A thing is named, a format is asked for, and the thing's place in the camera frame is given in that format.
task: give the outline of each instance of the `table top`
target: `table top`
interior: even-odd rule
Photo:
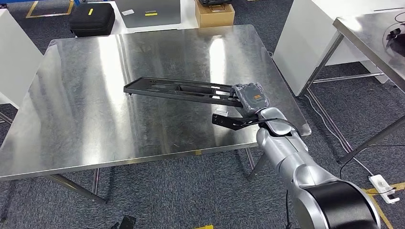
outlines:
[[[142,77],[260,82],[302,135],[310,128],[251,25],[53,40],[0,148],[0,179],[256,146],[258,126],[211,123],[234,107],[123,93]]]
[[[355,17],[338,17],[333,25],[370,59],[402,91],[405,91],[405,48],[388,42],[386,36],[390,31],[401,28],[395,16],[403,10],[380,12]],[[405,14],[398,20],[405,21]]]

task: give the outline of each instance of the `black carrying case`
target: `black carrying case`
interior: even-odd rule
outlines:
[[[110,35],[115,21],[109,3],[80,4],[69,19],[70,30],[77,37]]]
[[[198,0],[203,6],[221,5],[224,3],[231,3],[232,0]]]

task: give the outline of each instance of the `white cabinet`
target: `white cabinet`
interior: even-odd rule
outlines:
[[[405,11],[404,0],[294,0],[273,60],[288,85],[298,95],[331,47],[336,17],[367,13]],[[346,38],[327,65],[360,61],[371,73],[378,69]],[[379,77],[381,82],[386,78]]]
[[[0,10],[0,104],[19,108],[42,57],[9,11]]]

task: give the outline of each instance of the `power strip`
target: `power strip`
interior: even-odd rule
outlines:
[[[368,177],[370,182],[373,184],[374,188],[377,190],[378,193],[381,193],[380,196],[384,199],[387,204],[393,204],[399,201],[399,198],[391,199],[389,195],[395,193],[395,189],[391,187],[381,175],[375,175]]]

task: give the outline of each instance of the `yellow tape marking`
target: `yellow tape marking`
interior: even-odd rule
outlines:
[[[37,6],[38,1],[35,1],[30,10],[27,13],[27,16],[25,16],[25,18],[42,18],[42,17],[53,17],[53,16],[63,16],[63,15],[69,15],[72,12],[72,8],[73,8],[73,2],[71,1],[69,4],[69,8],[67,9],[66,13],[55,13],[55,14],[45,14],[45,15],[34,15],[32,16],[32,12],[34,11],[35,7]]]
[[[404,183],[399,183],[399,184],[394,184],[394,185],[391,185],[391,186],[395,187],[396,190],[404,190],[405,189],[405,182]],[[363,191],[366,192],[366,193],[367,192],[372,192],[372,193],[377,193],[378,192],[375,188],[371,188],[371,189],[368,189],[368,190],[363,189]],[[392,224],[388,220],[387,216],[385,216],[385,214],[381,210],[381,207],[378,205],[377,201],[374,199],[374,196],[376,196],[378,194],[369,194],[369,193],[367,193],[367,195],[370,196],[370,199],[373,202],[375,208],[377,209],[378,214],[380,215],[380,217],[384,221],[384,223],[387,225],[388,229],[394,229],[394,227],[392,226]]]
[[[196,228],[196,229],[214,229],[214,226],[213,225],[207,225],[207,226],[204,226],[202,228]]]

